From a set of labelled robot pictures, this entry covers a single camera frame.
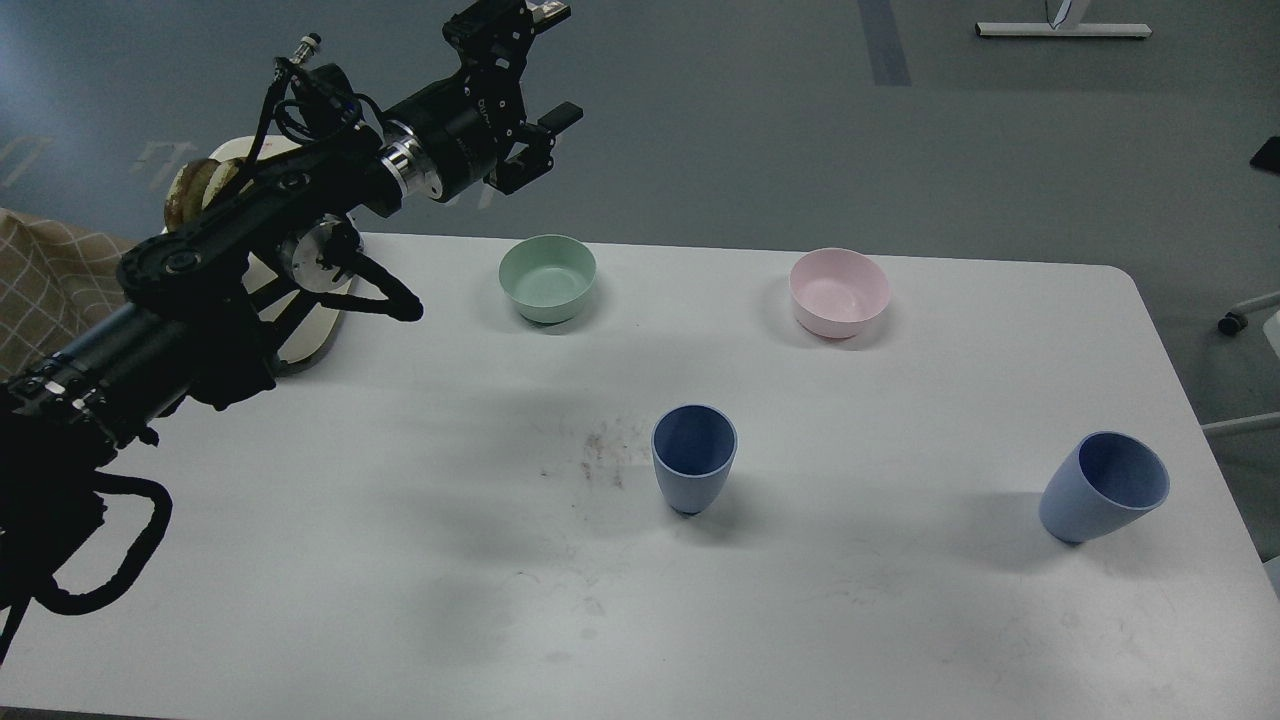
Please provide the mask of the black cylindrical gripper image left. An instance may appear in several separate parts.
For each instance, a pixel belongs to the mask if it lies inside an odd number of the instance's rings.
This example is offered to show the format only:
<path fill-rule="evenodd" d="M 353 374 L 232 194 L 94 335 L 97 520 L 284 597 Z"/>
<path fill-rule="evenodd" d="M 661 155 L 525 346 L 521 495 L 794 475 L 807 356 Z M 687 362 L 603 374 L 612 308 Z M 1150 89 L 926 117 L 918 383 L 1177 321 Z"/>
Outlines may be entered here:
<path fill-rule="evenodd" d="M 443 24 L 458 70 L 381 114 L 380 163 L 402 199 L 447 202 L 480 181 L 512 195 L 554 167 L 584 109 L 561 102 L 530 123 L 521 81 L 534 40 L 571 15 L 567 1 L 475 1 Z"/>

